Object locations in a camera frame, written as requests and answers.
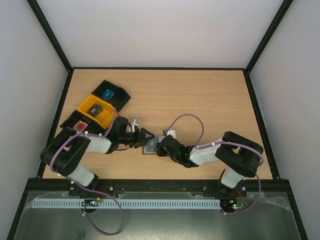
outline white cable tray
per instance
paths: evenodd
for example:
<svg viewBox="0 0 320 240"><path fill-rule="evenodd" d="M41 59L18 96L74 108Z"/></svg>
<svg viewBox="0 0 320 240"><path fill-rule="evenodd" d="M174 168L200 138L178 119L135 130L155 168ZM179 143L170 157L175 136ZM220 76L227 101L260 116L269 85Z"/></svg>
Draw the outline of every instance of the white cable tray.
<svg viewBox="0 0 320 240"><path fill-rule="evenodd" d="M123 209L220 209L220 200L215 199L119 199ZM37 198L33 200L33 209L79 209L84 206L84 199L50 199ZM118 209L118 205L111 199L101 203L94 203L88 209Z"/></svg>

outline wooden surface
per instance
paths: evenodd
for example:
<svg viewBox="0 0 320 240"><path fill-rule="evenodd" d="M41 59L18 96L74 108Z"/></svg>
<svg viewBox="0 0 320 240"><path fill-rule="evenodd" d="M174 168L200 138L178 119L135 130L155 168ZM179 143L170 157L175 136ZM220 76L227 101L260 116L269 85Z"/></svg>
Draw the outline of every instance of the wooden surface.
<svg viewBox="0 0 320 240"><path fill-rule="evenodd" d="M161 135L177 116L191 113L204 124L200 144L232 131L262 145L243 72L234 70L76 69L59 125L103 80L124 88L131 96L120 115L130 122L140 118L140 127L155 135ZM188 116L173 128L177 140L184 145L195 144L201 134L200 123ZM271 179L265 159L257 173L261 179ZM101 179L218 179L227 167L216 161L185 168L169 157L142 155L142 148L112 154L85 153L81 164ZM59 178L48 166L43 177Z"/></svg>

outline small black object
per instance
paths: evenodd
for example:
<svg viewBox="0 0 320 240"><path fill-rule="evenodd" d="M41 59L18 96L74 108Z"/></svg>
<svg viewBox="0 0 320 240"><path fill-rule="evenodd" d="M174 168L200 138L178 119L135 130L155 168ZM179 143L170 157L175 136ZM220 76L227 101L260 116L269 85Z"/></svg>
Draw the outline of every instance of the small black object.
<svg viewBox="0 0 320 240"><path fill-rule="evenodd" d="M224 142L246 145L261 154L264 151L263 147L259 144L231 131L225 132L222 140ZM233 149L236 148L237 146L222 144L216 150L215 156L238 174L248 178L253 178L256 176L258 165L260 163L260 157L256 153L245 148L241 148L239 152L236 153L233 151Z"/></svg>
<svg viewBox="0 0 320 240"><path fill-rule="evenodd" d="M97 116L99 113L103 111L103 108L98 104L93 104L92 107L86 112L87 114L91 115L92 117Z"/></svg>
<svg viewBox="0 0 320 240"><path fill-rule="evenodd" d="M62 131L41 152L40 159L47 165L50 165L53 156L61 145L64 144L70 136L73 136L76 133L77 132L71 127L65 127L62 129ZM69 150L63 149L58 154L54 161L53 169L62 176L70 175L77 168L89 143L90 139L83 136L78 136L73 139L67 145Z"/></svg>
<svg viewBox="0 0 320 240"><path fill-rule="evenodd" d="M131 98L126 90L107 80L100 83L91 94L110 103L118 112Z"/></svg>
<svg viewBox="0 0 320 240"><path fill-rule="evenodd" d="M128 150L130 147L127 147L127 148L123 148L123 149L117 149L116 151L125 151L125 150Z"/></svg>
<svg viewBox="0 0 320 240"><path fill-rule="evenodd" d="M190 158L190 153L193 146L184 146L178 140L173 138L171 135L165 136L161 142L157 145L157 155L159 157L169 156L173 161L178 164L185 166L186 168L198 167L199 165L192 162Z"/></svg>
<svg viewBox="0 0 320 240"><path fill-rule="evenodd" d="M118 116L111 127L107 138L111 141L111 147L108 150L108 154L116 151L120 144L129 145L130 148L138 148L146 145L150 139L155 137L154 134L148 130L141 128L135 128L134 132L126 132L129 121L123 116Z"/></svg>

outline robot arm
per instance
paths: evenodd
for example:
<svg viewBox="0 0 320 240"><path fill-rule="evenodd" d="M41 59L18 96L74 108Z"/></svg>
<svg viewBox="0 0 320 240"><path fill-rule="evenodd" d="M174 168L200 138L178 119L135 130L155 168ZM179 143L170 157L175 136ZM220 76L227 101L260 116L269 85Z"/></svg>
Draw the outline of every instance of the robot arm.
<svg viewBox="0 0 320 240"><path fill-rule="evenodd" d="M198 167L207 162L221 160L229 166L220 176L218 188L224 194L228 194L245 177L253 178L256 175L260 157L249 149L241 147L235 152L237 146L228 143L247 146L260 154L262 146L231 131L215 142L197 146L184 146L171 135L167 135L157 145L157 155L169 156L173 161L186 168Z"/></svg>
<svg viewBox="0 0 320 240"><path fill-rule="evenodd" d="M50 166L54 155L58 152L52 166L54 172L68 177L89 189L96 189L98 176L80 164L84 153L110 154L118 149L119 144L129 145L130 148L138 148L146 144L155 136L144 128L140 130L138 122L135 120L130 125L130 132L127 132L128 119L119 116L114 120L106 137L102 137L102 134L84 133L71 140L66 145L68 149L61 149L70 137L77 134L73 128L65 127L42 151L40 159Z"/></svg>

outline purple cable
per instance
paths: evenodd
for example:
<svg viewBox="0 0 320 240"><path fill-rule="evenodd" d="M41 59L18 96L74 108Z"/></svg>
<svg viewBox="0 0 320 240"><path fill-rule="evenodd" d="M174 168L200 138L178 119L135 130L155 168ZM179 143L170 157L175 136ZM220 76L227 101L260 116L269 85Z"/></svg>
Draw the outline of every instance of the purple cable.
<svg viewBox="0 0 320 240"><path fill-rule="evenodd" d="M255 154L257 154L261 158L261 162L259 163L258 167L260 167L265 162L264 156L260 152L258 152L257 150L253 149L252 147L249 147L249 146L246 146L246 145L243 145L243 144L239 144L239 143L235 143L235 142L230 142L230 141L218 141L218 142L214 143L214 145L220 145L220 144L237 146L237 147L240 147L240 148L243 148L243 149L248 149L251 152L254 152ZM212 144L199 146L198 149L206 149L206 148L209 148L209 147L212 147Z"/></svg>
<svg viewBox="0 0 320 240"><path fill-rule="evenodd" d="M81 135L85 135L85 133L77 133L76 135L73 135L72 137L68 138L67 141L65 141L61 147L59 147L59 149L55 152L55 154L53 155L51 162L50 162L50 169L52 172L56 173L56 171L54 170L54 163L56 161L57 156L59 155L59 153L61 153L61 151L64 149L64 147L70 143L73 139L81 136Z"/></svg>
<svg viewBox="0 0 320 240"><path fill-rule="evenodd" d="M259 198L260 198L260 194L261 194L261 181L260 178L258 177L258 175L255 175L256 178L258 179L258 183L259 183L259 191L258 194L256 196L256 199L254 200L254 202L251 204L251 206L249 206L248 208L246 208L245 210L242 211L236 211L236 212L225 212L222 208L221 208L221 212L223 212L223 214L225 215L236 215L236 214L242 214L250 209L252 209L254 207L254 205L256 205L256 203L258 202Z"/></svg>
<svg viewBox="0 0 320 240"><path fill-rule="evenodd" d="M88 133L88 134L85 134L85 133L77 133L76 135L73 135L72 137L70 137L67 141L65 141L60 147L59 149L55 152L55 154L53 155L52 159L51 159L51 162L50 162L50 170L54 173L56 173L56 171L54 170L54 163L56 161L56 158L57 156L59 155L59 153L61 153L61 151L64 149L64 147L70 143L73 139L79 137L79 136L92 136L92 137L102 137L102 138L105 138L108 133L110 132L111 130L111 127L113 126L114 124L114 121L115 121L115 116L116 116L116 108L114 107L113 108L113 115L112 115L112 121L110 123L110 126L108 128L108 130L105 132L105 134L103 136L100 136L100 135L97 135L97 134L92 134L92 133Z"/></svg>
<svg viewBox="0 0 320 240"><path fill-rule="evenodd" d="M195 142L195 146L197 147L199 141L201 140L201 138L203 137L203 135L204 135L204 133L205 133L205 126L204 126L203 122L201 121L201 119L200 119L199 117L197 117L196 115L190 114L190 113L182 114L182 115L178 116L178 117L171 123L170 127L168 127L166 130L168 131L170 128L172 128L172 126L176 123L176 121L178 121L178 119L180 119L180 118L182 118L182 117L184 117L184 116L194 117L194 118L196 118L196 119L200 122L200 124L201 124L202 132L201 132L201 135L200 135L200 137L198 138L198 140Z"/></svg>
<svg viewBox="0 0 320 240"><path fill-rule="evenodd" d="M116 108L114 107L114 108L113 108L113 114L112 114L112 121L111 121L111 123L110 123L110 126L109 126L108 130L107 130L107 131L105 132L105 134L103 135L104 137L106 137L106 136L110 133L111 127L112 127L112 125L114 124L114 121L115 121L115 119L116 119L116 113L117 113L117 110L116 110Z"/></svg>
<svg viewBox="0 0 320 240"><path fill-rule="evenodd" d="M73 181L73 179L71 179L70 177L66 176L67 179L69 179L70 181ZM75 184L77 184L81 189L87 191L87 192L90 192L90 193L95 193L95 194L101 194L101 195L104 195L106 196L107 198L109 199L112 199L113 201L115 201L115 203L118 205L120 211L121 211L121 225L119 227L119 229L115 232L106 232L106 231L102 231L101 229L99 229L93 222L92 220L90 219L90 217L88 216L88 214L86 213L86 205L84 206L83 208L83 213L85 214L86 218L89 220L89 222L91 223L91 225L93 226L93 228L103 234L103 235L106 235L106 236L114 236L114 235L117 235L118 233L120 233L122 231L122 228L124 227L124 224L125 224L125 212L123 210L123 208L121 207L121 204L120 202L118 202L113 196L107 194L107 193L104 193L102 191L96 191L96 190L91 190L91 189L88 189L84 186L82 186L80 183L78 183L77 181L74 182Z"/></svg>

